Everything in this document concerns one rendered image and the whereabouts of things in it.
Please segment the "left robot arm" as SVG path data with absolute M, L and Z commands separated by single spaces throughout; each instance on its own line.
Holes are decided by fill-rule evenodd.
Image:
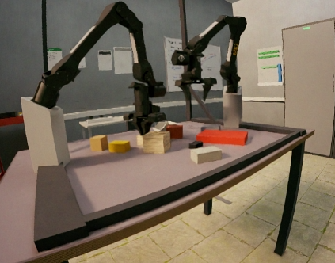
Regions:
M 171 63 L 174 66 L 201 66 L 201 58 L 205 56 L 202 52 L 207 48 L 209 41 L 225 25 L 229 25 L 230 42 L 228 46 L 226 62 L 221 64 L 219 72 L 221 77 L 227 81 L 226 93 L 238 93 L 238 82 L 240 82 L 241 77 L 237 75 L 235 62 L 238 54 L 240 37 L 241 34 L 243 34 L 245 31 L 247 25 L 247 20 L 244 17 L 230 17 L 227 15 L 219 16 L 219 18 L 213 22 L 204 32 L 198 36 L 193 37 L 188 42 L 188 45 L 184 48 L 183 51 L 174 50 L 174 53 L 171 56 Z M 192 71 L 187 69 L 187 72 L 181 74 L 182 82 L 192 81 L 194 78 L 199 79 L 199 77 L 197 77 L 199 76 L 199 73 L 197 73 L 198 71 L 196 68 L 193 68 Z

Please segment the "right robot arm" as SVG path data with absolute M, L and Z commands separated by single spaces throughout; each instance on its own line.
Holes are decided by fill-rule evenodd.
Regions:
M 48 109 L 55 107 L 61 88 L 71 81 L 73 82 L 81 72 L 78 69 L 79 63 L 106 31 L 117 23 L 129 30 L 134 57 L 133 77 L 135 80 L 147 84 L 146 86 L 143 83 L 132 82 L 128 87 L 134 88 L 135 100 L 164 97 L 166 95 L 164 82 L 156 82 L 152 67 L 147 60 L 143 23 L 128 9 L 124 2 L 118 1 L 107 5 L 97 23 L 84 35 L 73 50 L 58 61 L 51 70 L 42 74 L 42 81 L 39 81 L 34 97 L 30 101 Z

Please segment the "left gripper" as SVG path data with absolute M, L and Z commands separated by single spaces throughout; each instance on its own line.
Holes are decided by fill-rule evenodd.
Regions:
M 198 73 L 199 73 L 199 79 L 198 78 L 194 78 L 192 81 L 184 81 L 182 82 L 181 79 L 178 79 L 175 81 L 175 86 L 180 87 L 185 95 L 186 101 L 189 100 L 189 86 L 187 86 L 188 84 L 202 84 L 203 83 L 203 78 L 201 78 L 201 71 L 203 71 L 203 69 L 201 69 L 201 66 L 189 66 L 188 67 L 190 70 L 193 70 L 193 68 L 196 68 Z M 197 82 L 198 81 L 198 82 Z M 188 83 L 185 83 L 188 82 Z M 214 85 L 212 83 L 217 84 L 217 80 L 216 78 L 204 78 L 204 85 L 202 85 L 203 89 L 204 89 L 204 94 L 203 94 L 203 99 L 204 101 L 206 101 L 207 95 L 211 89 L 211 87 Z

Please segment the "white rectangular block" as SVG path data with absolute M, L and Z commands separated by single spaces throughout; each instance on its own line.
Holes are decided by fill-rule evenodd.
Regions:
M 191 159 L 196 163 L 213 162 L 222 159 L 222 150 L 218 147 L 202 147 L 190 150 Z

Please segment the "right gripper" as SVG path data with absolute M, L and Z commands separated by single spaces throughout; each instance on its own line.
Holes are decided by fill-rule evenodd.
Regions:
M 166 115 L 163 112 L 151 113 L 150 103 L 151 103 L 150 99 L 135 100 L 135 102 L 132 102 L 132 104 L 135 105 L 135 115 L 140 116 L 134 116 L 134 114 L 131 113 L 123 115 L 124 121 L 129 121 L 130 119 L 133 119 L 132 123 L 135 125 L 141 136 L 150 132 L 150 127 L 154 122 L 166 120 Z

